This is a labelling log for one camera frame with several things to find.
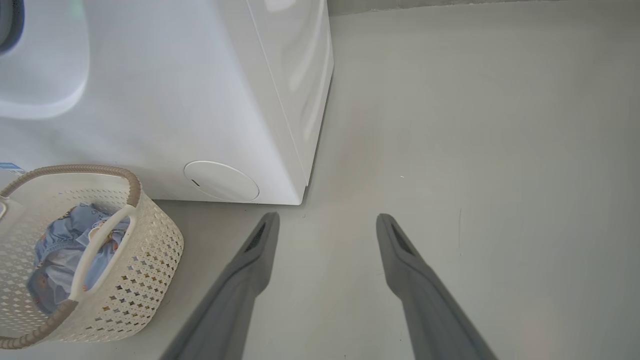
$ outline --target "blue label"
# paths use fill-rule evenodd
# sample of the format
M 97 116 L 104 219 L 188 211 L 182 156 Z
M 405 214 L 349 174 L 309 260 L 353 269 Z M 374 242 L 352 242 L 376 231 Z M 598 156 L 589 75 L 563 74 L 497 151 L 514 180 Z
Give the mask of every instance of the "blue label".
M 22 168 L 14 163 L 0 163 L 0 168 L 14 168 L 17 170 L 22 170 Z

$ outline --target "basket handle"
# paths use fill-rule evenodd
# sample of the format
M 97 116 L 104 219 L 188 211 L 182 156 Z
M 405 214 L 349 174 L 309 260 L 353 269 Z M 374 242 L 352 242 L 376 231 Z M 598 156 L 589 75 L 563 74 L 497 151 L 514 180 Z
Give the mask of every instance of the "basket handle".
M 126 216 L 133 216 L 133 213 L 136 210 L 136 206 L 138 206 L 140 196 L 142 194 L 142 186 L 140 185 L 140 180 L 138 180 L 138 178 L 131 171 L 123 168 L 108 167 L 104 165 L 57 165 L 52 167 L 38 168 L 34 171 L 30 171 L 27 174 L 24 174 L 23 176 L 20 176 L 14 182 L 10 183 L 0 192 L 0 197 L 8 198 L 9 195 L 11 195 L 11 193 L 13 193 L 18 187 L 36 177 L 53 174 L 69 174 L 74 172 L 120 176 L 128 180 L 129 182 L 129 197 L 127 198 L 127 205 L 125 205 L 124 208 L 115 213 L 111 218 L 109 218 L 109 220 L 104 223 L 104 225 L 97 231 L 96 236 L 94 236 L 96 240 L 106 238 L 108 232 L 111 231 L 110 227 L 113 228 L 114 226 L 116 226 Z M 98 253 L 100 247 L 102 247 L 102 244 L 100 244 L 100 246 L 97 246 L 96 243 L 100 243 L 100 241 L 90 241 L 89 246 L 80 258 L 78 269 L 80 269 L 82 273 L 80 276 L 82 280 L 77 280 L 79 282 L 79 285 L 77 285 L 76 276 L 74 276 L 74 280 L 71 285 L 72 292 L 70 295 L 70 297 L 74 295 L 74 299 L 81 299 L 83 297 L 82 293 L 78 295 L 77 287 L 79 286 L 80 290 L 83 290 L 82 287 L 84 284 L 86 273 L 89 271 L 89 267 L 91 266 L 93 258 Z M 19 338 L 0 336 L 0 348 L 26 348 L 30 347 L 31 345 L 35 345 L 39 341 L 44 340 L 48 335 L 56 330 L 69 317 L 69 315 L 71 315 L 71 313 L 73 313 L 77 305 L 78 301 L 67 299 L 58 306 L 57 310 L 48 317 L 47 321 L 44 324 L 40 325 L 34 331 L 22 335 Z
M 131 223 L 129 228 L 134 226 L 134 214 L 136 212 L 136 208 L 127 204 L 124 208 L 118 210 L 117 213 L 113 214 L 104 224 L 97 229 L 96 233 L 93 236 L 89 236 L 89 246 L 86 247 L 82 256 L 80 257 L 80 261 L 78 261 L 78 266 L 76 268 L 76 272 L 74 274 L 74 279 L 71 282 L 71 293 L 69 294 L 69 300 L 73 301 L 82 301 L 86 296 L 86 292 L 84 291 L 84 278 L 86 278 L 86 274 L 89 272 L 91 268 L 91 263 L 93 263 L 93 259 L 95 255 L 98 253 L 100 248 L 104 245 L 104 240 L 109 236 L 111 230 L 113 230 L 118 223 L 120 223 L 125 217 L 131 217 Z M 125 238 L 122 239 L 122 243 L 124 243 L 126 237 L 129 237 L 131 232 L 127 231 L 125 233 Z
M 134 207 L 138 206 L 138 202 L 140 201 L 140 194 L 142 193 L 142 185 L 140 185 L 140 180 L 138 180 L 138 178 L 129 170 L 118 167 L 108 167 L 105 165 L 56 165 L 52 167 L 37 168 L 34 171 L 30 171 L 23 176 L 20 176 L 19 178 L 14 180 L 14 182 L 7 185 L 7 187 L 4 188 L 2 192 L 0 192 L 0 197 L 9 197 L 9 195 L 11 195 L 11 193 L 14 192 L 17 188 L 19 188 L 29 180 L 35 179 L 36 177 L 53 174 L 69 174 L 73 172 L 105 174 L 123 177 L 129 182 L 129 197 L 127 198 L 127 204 Z
M 4 216 L 4 213 L 6 213 L 6 204 L 4 203 L 4 197 L 0 196 L 0 219 L 2 219 L 2 217 Z

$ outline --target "basket hole pattern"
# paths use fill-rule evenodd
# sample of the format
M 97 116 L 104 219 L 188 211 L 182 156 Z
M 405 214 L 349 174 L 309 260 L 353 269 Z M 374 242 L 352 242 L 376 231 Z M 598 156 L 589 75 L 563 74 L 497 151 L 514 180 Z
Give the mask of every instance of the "basket hole pattern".
M 75 334 L 59 335 L 59 340 L 126 338 L 142 330 L 156 313 L 177 268 L 184 241 L 173 221 L 146 195 L 140 206 L 144 215 L 139 217 L 131 237 L 135 243 L 129 243 L 128 252 L 96 294 L 96 301 L 100 298 L 102 302 L 91 307 L 91 316 L 84 317 L 81 326 L 75 326 Z
M 33 247 L 47 226 L 80 202 L 114 213 L 127 204 L 129 189 L 82 188 L 51 193 L 28 206 L 20 221 L 0 239 L 0 329 L 18 336 L 42 325 L 47 316 L 33 304 L 26 281 L 33 269 Z

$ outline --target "washing machine door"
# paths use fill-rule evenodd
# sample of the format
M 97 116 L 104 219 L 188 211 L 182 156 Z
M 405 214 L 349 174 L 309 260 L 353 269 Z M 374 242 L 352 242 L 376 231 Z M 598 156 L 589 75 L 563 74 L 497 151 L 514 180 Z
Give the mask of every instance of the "washing machine door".
M 82 97 L 88 74 L 80 0 L 0 0 L 0 118 L 65 113 Z

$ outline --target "gray floor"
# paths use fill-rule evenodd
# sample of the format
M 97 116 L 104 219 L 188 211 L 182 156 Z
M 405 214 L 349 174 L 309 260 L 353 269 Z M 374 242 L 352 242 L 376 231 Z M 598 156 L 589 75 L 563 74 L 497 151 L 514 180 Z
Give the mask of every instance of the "gray floor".
M 448 6 L 464 4 L 515 3 L 518 1 L 557 0 L 327 0 L 329 16 L 380 10 L 409 9 L 420 6 Z
M 331 19 L 335 71 L 298 207 L 159 202 L 185 251 L 114 343 L 3 359 L 155 359 L 262 214 L 280 240 L 245 359 L 412 359 L 374 221 L 393 214 L 501 359 L 640 353 L 640 12 L 448 6 Z

